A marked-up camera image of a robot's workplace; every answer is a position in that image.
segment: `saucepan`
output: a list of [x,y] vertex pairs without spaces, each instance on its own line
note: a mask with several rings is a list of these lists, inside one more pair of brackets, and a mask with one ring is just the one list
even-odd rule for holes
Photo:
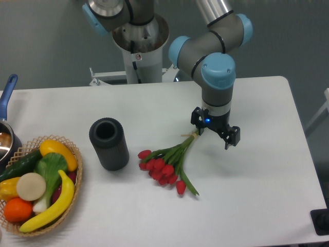
[[20,139],[14,134],[13,129],[7,123],[7,106],[17,80],[17,75],[13,74],[9,76],[0,98],[0,172],[6,169],[6,165],[14,155],[14,152],[22,146]]

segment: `yellow banana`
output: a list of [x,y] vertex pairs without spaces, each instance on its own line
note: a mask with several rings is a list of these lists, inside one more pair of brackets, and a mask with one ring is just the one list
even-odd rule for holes
[[69,207],[74,195],[74,183],[63,170],[58,173],[62,178],[62,192],[57,201],[42,213],[26,221],[21,227],[22,233],[34,231],[58,218]]

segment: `orange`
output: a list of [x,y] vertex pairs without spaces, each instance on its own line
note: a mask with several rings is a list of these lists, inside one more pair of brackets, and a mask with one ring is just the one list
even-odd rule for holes
[[33,206],[31,202],[17,197],[6,203],[4,216],[8,222],[21,222],[30,218],[32,210]]

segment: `yellow bell pepper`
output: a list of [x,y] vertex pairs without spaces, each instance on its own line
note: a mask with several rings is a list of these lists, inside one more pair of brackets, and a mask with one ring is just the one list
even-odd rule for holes
[[8,202],[10,199],[19,197],[16,184],[20,177],[4,180],[0,183],[0,199]]

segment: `white table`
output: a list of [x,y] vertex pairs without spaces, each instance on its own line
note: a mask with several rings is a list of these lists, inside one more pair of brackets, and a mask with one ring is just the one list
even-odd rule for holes
[[[16,90],[8,123],[23,143],[43,135],[72,140],[83,156],[77,203],[52,233],[25,239],[6,233],[1,246],[267,246],[319,242],[309,212],[325,202],[288,82],[237,79],[230,124],[241,141],[206,130],[184,168],[200,193],[160,187],[140,171],[137,153],[181,143],[201,105],[194,82]],[[123,126],[130,161],[102,168],[89,138],[102,117]]]

